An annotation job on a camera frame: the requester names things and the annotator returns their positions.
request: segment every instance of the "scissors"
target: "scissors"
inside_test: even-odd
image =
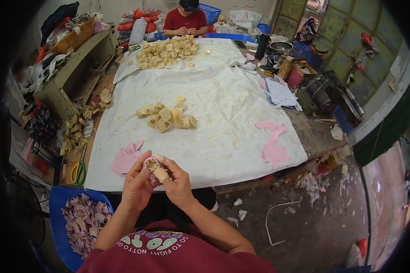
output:
[[[73,169],[71,169],[71,174],[70,174],[71,182],[73,184],[76,184],[77,186],[80,186],[80,185],[83,184],[83,182],[85,181],[85,176],[87,175],[87,173],[85,172],[85,163],[83,161],[83,157],[85,156],[85,152],[87,151],[87,147],[88,147],[88,145],[86,145],[85,148],[83,149],[82,156],[80,157],[80,160],[78,162],[76,162],[76,165],[73,167]],[[75,170],[76,170],[76,176],[73,179],[73,173],[75,172]],[[82,180],[78,181],[82,171],[83,171]]]
[[[134,51],[137,51],[137,50],[139,50],[141,48],[141,46],[140,45],[133,45],[133,46],[131,46],[130,48],[129,48],[129,52],[134,52]]]

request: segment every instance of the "pink glitter material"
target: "pink glitter material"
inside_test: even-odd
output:
[[[158,167],[164,169],[164,167],[161,165],[161,163],[159,163],[158,160],[157,160],[156,158],[154,158],[153,156],[151,156],[151,157],[147,158],[146,160],[144,160],[144,163],[143,163],[143,167],[144,167],[144,168],[147,168],[146,164],[147,164],[147,162],[148,162],[149,160],[155,161],[155,162],[156,162],[156,165],[157,165]],[[155,177],[155,175],[153,174],[153,172],[150,173],[149,180],[150,180],[150,183],[152,184],[153,188],[156,188],[157,186],[162,185],[162,183],[158,180],[158,178]]]

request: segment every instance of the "hand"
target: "hand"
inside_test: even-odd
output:
[[[162,184],[166,189],[167,197],[181,210],[196,201],[191,193],[190,177],[182,170],[175,161],[164,157],[162,164],[169,170],[169,178]]]
[[[149,170],[143,168],[143,163],[151,155],[152,151],[145,152],[126,175],[119,207],[126,210],[142,211],[149,203],[153,187],[149,181]]]
[[[187,35],[187,28],[186,27],[181,27],[179,30],[176,31],[177,36],[184,36]]]
[[[190,30],[190,35],[196,36],[196,29],[195,28],[191,28]]]

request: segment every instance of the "paper document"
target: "paper document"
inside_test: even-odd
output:
[[[280,106],[296,106],[298,104],[287,83],[282,85],[272,78],[266,78],[266,87],[268,90],[268,99],[273,104]]]

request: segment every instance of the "black thermos bottle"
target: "black thermos bottle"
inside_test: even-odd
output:
[[[255,58],[261,60],[264,57],[264,52],[266,52],[266,48],[269,44],[270,35],[263,33],[260,37],[260,43],[258,44],[257,54],[255,54]]]

